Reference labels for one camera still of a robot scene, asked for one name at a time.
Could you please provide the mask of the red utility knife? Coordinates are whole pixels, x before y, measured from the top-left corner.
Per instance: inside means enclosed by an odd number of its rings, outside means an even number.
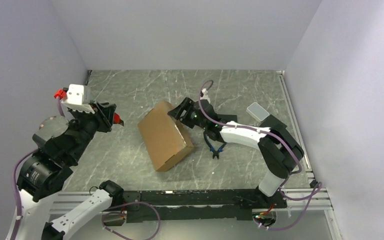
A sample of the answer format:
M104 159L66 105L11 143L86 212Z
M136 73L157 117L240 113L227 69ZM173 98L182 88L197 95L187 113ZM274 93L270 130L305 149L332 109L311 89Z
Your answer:
M124 121L120 118L120 116L117 113L113 114L112 124L121 125L121 126L125 125Z

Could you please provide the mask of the brown cardboard express box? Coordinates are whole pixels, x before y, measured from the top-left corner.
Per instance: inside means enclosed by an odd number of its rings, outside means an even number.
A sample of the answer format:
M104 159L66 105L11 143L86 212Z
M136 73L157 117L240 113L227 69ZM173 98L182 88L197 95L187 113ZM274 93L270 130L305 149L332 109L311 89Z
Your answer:
M156 172L167 172L195 148L189 132L168 115L173 109L161 100L137 124Z

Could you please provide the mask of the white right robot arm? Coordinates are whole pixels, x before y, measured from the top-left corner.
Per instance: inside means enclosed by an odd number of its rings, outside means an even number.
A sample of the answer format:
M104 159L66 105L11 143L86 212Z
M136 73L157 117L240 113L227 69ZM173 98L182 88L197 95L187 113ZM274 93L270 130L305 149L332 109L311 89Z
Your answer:
M259 150L268 168L255 194L256 203L262 208L269 207L282 184L302 170L303 148L287 126L271 114L258 127L239 124L236 115L218 114L208 100L193 101L189 97L167 114L191 129L202 128L213 141Z

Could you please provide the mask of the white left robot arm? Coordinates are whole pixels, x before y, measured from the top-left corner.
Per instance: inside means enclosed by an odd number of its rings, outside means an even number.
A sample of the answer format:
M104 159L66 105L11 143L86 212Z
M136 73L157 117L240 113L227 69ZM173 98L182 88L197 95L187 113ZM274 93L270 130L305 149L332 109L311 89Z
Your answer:
M68 240L99 212L123 205L123 188L106 180L87 200L49 221L54 201L94 135L124 124L116 108L108 102L75 104L68 108L72 119L56 115L40 124L32 137L37 149L19 160L12 172L16 208L7 239Z

